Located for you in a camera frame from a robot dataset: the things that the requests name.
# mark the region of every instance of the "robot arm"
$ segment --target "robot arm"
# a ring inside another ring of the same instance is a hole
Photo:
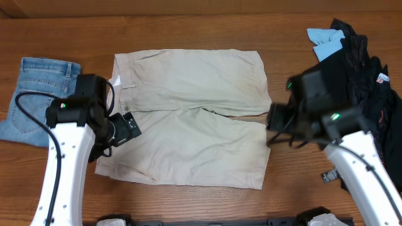
[[[130,113],[109,116],[113,106],[106,110],[106,85],[102,77],[79,75],[75,94],[54,99],[47,108],[46,123],[56,139],[49,135],[45,179],[31,225],[82,225],[87,163],[111,156],[111,146],[141,135]]]
[[[325,154],[345,181],[365,223],[400,225],[402,200],[377,156],[364,120],[353,107],[328,101],[319,81],[313,84],[313,89],[303,83],[303,78],[311,82],[317,76],[319,78],[320,74],[291,78],[288,84],[288,87],[293,86],[290,103],[271,106],[267,129],[292,134],[295,140],[304,137],[334,141],[333,144],[325,143]],[[46,123],[63,156],[62,168],[52,220],[48,222],[46,216],[57,173],[56,148],[50,139],[42,193],[31,224],[34,226],[82,225],[87,163],[107,156],[104,150],[110,146],[119,146],[141,134],[130,113],[110,117],[106,114],[106,81],[103,78],[79,76],[75,93],[74,97],[55,99],[46,110]]]
[[[344,136],[342,140],[341,146],[353,151],[374,167],[386,188],[384,190],[374,173],[367,170],[366,164],[355,155],[335,145],[328,145],[324,149],[345,182],[366,225],[399,225],[398,213],[386,192],[389,192],[399,213],[402,212],[402,200],[378,157],[372,135],[359,131]]]
[[[401,197],[378,157],[361,110],[329,92],[321,71],[291,77],[286,87],[289,102],[271,105],[267,129],[279,132],[268,144],[277,143],[281,133],[291,139],[279,142],[318,143],[367,225],[401,225]]]
[[[51,129],[62,152],[62,171],[58,186],[52,225],[82,225],[82,194],[85,172],[90,152],[95,143],[95,133],[86,124],[60,123]],[[38,208],[32,226],[45,225],[56,177],[56,149],[49,139],[49,155]]]

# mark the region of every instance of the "blue jeans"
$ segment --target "blue jeans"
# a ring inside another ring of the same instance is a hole
[[[66,98],[74,94],[75,82],[80,71],[81,66],[76,63],[24,57],[7,119],[0,122],[0,139],[47,147],[48,134],[18,109],[15,97],[21,92],[34,91]],[[25,95],[19,102],[33,117],[45,124],[45,111],[52,100],[40,95]]]

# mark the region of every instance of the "shorts pocket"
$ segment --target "shorts pocket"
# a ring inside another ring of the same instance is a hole
[[[22,92],[39,92],[43,94],[52,94],[51,92],[40,92],[37,90],[16,90],[16,96]],[[42,123],[46,123],[45,112],[46,108],[50,106],[53,98],[45,97],[42,95],[25,95],[19,98],[21,107],[30,113],[34,118],[38,119]],[[22,133],[32,132],[40,128],[38,124],[28,118],[17,105],[14,103],[13,113],[11,114],[11,123]]]

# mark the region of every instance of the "khaki shorts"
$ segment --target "khaki shorts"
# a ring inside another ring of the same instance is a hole
[[[118,54],[110,81],[114,112],[131,112],[143,134],[101,157],[97,174],[149,185],[262,188],[265,125],[224,117],[269,110],[256,51]]]

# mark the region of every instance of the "clothing label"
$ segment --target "clothing label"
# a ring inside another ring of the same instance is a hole
[[[322,177],[322,180],[324,181],[324,183],[329,183],[331,181],[339,179],[340,175],[339,175],[337,169],[333,169],[331,171],[321,174],[321,177]]]
[[[383,73],[380,73],[377,78],[377,83],[389,82],[389,77]]]
[[[121,83],[120,83],[120,75],[117,75],[117,78],[116,78],[116,80],[113,82],[113,86],[115,87],[115,86],[118,86],[118,85],[120,85]]]

